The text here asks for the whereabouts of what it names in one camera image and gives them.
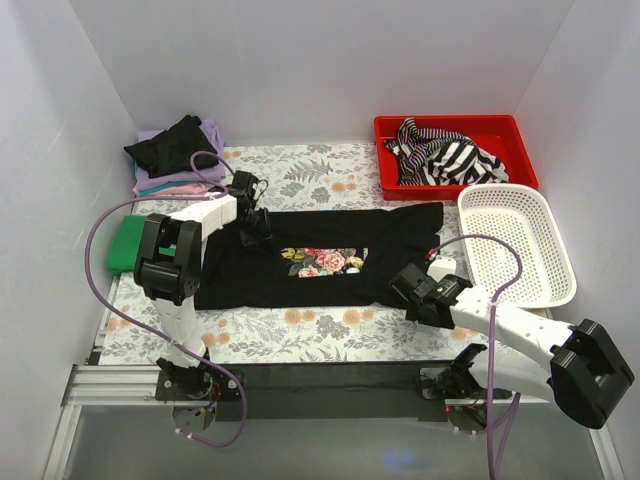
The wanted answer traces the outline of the black floral print t-shirt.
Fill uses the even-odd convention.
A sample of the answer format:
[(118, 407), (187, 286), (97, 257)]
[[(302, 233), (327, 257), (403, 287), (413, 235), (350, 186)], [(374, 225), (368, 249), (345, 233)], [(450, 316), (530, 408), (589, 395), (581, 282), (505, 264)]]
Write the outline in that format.
[(402, 308), (391, 281), (438, 245), (444, 208), (274, 212), (270, 220), (269, 253), (245, 248), (233, 224), (209, 237), (196, 309)]

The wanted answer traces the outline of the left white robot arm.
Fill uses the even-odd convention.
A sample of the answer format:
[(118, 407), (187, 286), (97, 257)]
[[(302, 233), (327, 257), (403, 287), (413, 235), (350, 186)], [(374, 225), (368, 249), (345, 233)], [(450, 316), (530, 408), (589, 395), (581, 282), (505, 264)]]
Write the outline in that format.
[(220, 193), (209, 193), (168, 216), (145, 218), (134, 268), (134, 281), (151, 300), (162, 332), (169, 337), (167, 361), (185, 368), (178, 387), (193, 400), (205, 398), (213, 386), (211, 373), (198, 366), (206, 345), (197, 329), (194, 296), (199, 289), (208, 238), (227, 225), (239, 231), (248, 251), (273, 251), (269, 212), (257, 206), (268, 182), (238, 170)]

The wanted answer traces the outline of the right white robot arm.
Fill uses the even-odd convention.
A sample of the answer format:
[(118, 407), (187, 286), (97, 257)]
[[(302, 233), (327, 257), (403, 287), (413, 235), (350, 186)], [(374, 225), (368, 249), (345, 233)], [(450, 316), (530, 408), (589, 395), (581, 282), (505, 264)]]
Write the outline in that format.
[(576, 423), (602, 428), (635, 377), (607, 330), (583, 319), (573, 325), (540, 317), (461, 277), (434, 280), (414, 264), (390, 282), (406, 303), (406, 318), (423, 326), (461, 327), (493, 335), (511, 353), (468, 345), (427, 379), (433, 397), (475, 397), (488, 385), (554, 402)]

